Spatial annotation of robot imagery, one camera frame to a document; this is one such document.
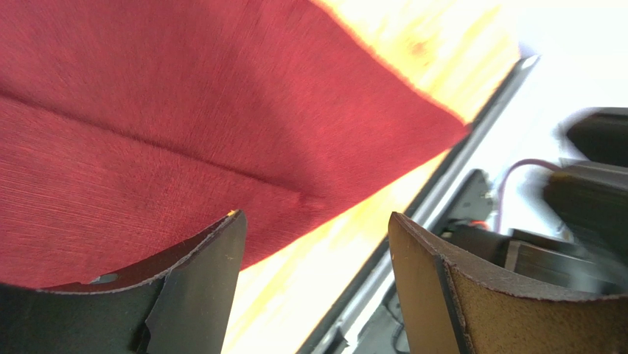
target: curved leather cutout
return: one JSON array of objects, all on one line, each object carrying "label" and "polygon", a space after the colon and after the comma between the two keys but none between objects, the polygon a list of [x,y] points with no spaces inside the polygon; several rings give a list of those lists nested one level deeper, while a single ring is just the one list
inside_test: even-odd
[{"label": "curved leather cutout", "polygon": [[233,212],[111,282],[0,284],[0,352],[219,353],[245,233]]},{"label": "curved leather cutout", "polygon": [[[398,213],[391,216],[389,237],[408,341],[415,353],[459,353],[460,347],[477,354],[628,350],[625,294],[596,296],[512,273]],[[442,282],[446,291],[441,291]],[[449,308],[446,296],[452,300]],[[450,311],[455,320],[446,323]]]}]

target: black machine part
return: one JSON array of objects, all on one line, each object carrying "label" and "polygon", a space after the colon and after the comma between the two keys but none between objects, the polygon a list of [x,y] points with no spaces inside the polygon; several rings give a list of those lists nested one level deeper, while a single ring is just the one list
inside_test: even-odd
[{"label": "black machine part", "polygon": [[543,199],[616,281],[628,285],[628,168],[572,164],[552,173]]},{"label": "black machine part", "polygon": [[472,170],[456,195],[442,213],[441,220],[433,228],[438,235],[452,223],[459,221],[484,221],[493,211],[489,182],[483,170]]},{"label": "black machine part", "polygon": [[442,236],[469,253],[536,280],[595,294],[628,291],[585,247],[575,243],[517,229],[506,236],[470,226]]},{"label": "black machine part", "polygon": [[628,108],[602,108],[572,125],[567,138],[589,160],[628,167]]}]

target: black plastic component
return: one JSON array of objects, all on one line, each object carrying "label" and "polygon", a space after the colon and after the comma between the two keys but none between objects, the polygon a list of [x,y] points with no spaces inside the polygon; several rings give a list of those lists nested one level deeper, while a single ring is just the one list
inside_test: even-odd
[{"label": "black plastic component", "polygon": [[628,108],[603,108],[574,124],[567,138],[589,160],[628,167]]},{"label": "black plastic component", "polygon": [[578,257],[582,259],[590,258],[590,254],[584,247],[566,240],[549,238],[519,229],[512,230],[512,239],[527,242],[531,245],[535,245],[549,251],[559,252],[560,254],[570,257]]},{"label": "black plastic component", "polygon": [[551,175],[543,199],[593,251],[628,266],[628,168],[580,162]]},{"label": "black plastic component", "polygon": [[440,235],[452,222],[486,220],[493,210],[489,190],[484,171],[471,171],[442,213],[440,222],[434,227],[434,233]]},{"label": "black plastic component", "polygon": [[454,232],[445,233],[442,237],[449,243],[497,266],[503,267],[506,262],[510,236],[471,226],[458,226]]},{"label": "black plastic component", "polygon": [[92,284],[0,284],[0,353],[220,353],[245,234],[235,212]]}]

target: black leather piece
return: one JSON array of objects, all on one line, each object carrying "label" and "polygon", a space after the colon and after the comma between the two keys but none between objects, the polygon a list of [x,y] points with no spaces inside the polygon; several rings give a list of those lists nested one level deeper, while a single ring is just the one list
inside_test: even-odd
[{"label": "black leather piece", "polygon": [[220,353],[244,251],[233,212],[100,284],[0,284],[0,353]]}]

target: light wooden surface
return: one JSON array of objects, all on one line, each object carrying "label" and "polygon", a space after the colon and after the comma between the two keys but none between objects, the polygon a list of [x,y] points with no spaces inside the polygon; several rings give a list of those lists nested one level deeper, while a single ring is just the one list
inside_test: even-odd
[{"label": "light wooden surface", "polygon": [[[518,59],[496,1],[320,0],[383,65],[471,121]],[[223,352],[297,351],[445,152],[244,270]]]}]

